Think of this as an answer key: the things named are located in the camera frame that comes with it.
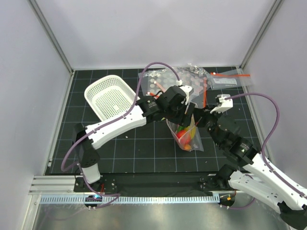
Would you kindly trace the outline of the yellow toy lemon slice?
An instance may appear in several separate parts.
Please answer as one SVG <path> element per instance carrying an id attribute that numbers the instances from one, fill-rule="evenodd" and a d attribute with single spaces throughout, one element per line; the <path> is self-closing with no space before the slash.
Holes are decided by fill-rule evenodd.
<path id="1" fill-rule="evenodd" d="M 183 136 L 183 139 L 189 143 L 195 136 L 196 133 L 196 127 L 187 127 L 184 129 L 186 131 L 185 135 Z"/>

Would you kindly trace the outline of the red toy strawberry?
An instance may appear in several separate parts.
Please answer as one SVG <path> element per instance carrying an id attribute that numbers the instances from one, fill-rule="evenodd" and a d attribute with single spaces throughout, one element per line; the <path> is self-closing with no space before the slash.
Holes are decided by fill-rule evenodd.
<path id="1" fill-rule="evenodd" d="M 181 130 L 181 131 L 177 132 L 177 138 L 181 138 L 182 136 L 185 135 L 185 133 L 186 133 L 185 130 Z"/>

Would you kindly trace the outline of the pink zipper clear bag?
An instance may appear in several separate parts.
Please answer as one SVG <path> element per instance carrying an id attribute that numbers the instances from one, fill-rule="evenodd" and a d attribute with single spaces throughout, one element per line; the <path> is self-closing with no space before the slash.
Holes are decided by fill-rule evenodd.
<path id="1" fill-rule="evenodd" d="M 196 127 L 194 116 L 191 118 L 191 123 L 187 127 L 174 124 L 166 120 L 166 124 L 175 139 L 178 146 L 184 151 L 204 151 L 200 133 Z"/>

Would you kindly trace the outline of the orange maroon toy steak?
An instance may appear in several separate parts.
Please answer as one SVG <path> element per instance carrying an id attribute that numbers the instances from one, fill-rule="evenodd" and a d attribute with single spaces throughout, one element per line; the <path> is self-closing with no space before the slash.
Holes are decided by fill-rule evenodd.
<path id="1" fill-rule="evenodd" d="M 191 145 L 190 145 L 189 143 L 184 144 L 183 150 L 185 150 L 185 151 L 191 151 L 191 149 L 192 149 L 192 147 L 191 147 Z"/>

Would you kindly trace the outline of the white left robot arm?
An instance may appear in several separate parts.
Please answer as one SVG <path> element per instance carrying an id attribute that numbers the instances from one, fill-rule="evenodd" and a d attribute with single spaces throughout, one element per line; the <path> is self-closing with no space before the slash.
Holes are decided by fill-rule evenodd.
<path id="1" fill-rule="evenodd" d="M 78 154 L 85 187 L 91 192 L 101 188 L 97 150 L 116 136 L 163 119 L 187 127 L 195 107 L 189 104 L 192 91 L 190 86 L 171 86 L 165 92 L 138 99 L 119 115 L 91 126 L 76 128 L 72 149 Z"/>

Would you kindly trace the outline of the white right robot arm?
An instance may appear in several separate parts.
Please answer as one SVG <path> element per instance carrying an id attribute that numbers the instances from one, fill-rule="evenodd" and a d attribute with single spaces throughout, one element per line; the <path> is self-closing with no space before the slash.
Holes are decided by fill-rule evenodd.
<path id="1" fill-rule="evenodd" d="M 286 177 L 246 138 L 236 122 L 214 108 L 196 108 L 196 126 L 205 128 L 214 144 L 232 163 L 208 180 L 211 187 L 241 190 L 274 209 L 292 228 L 307 227 L 307 190 Z"/>

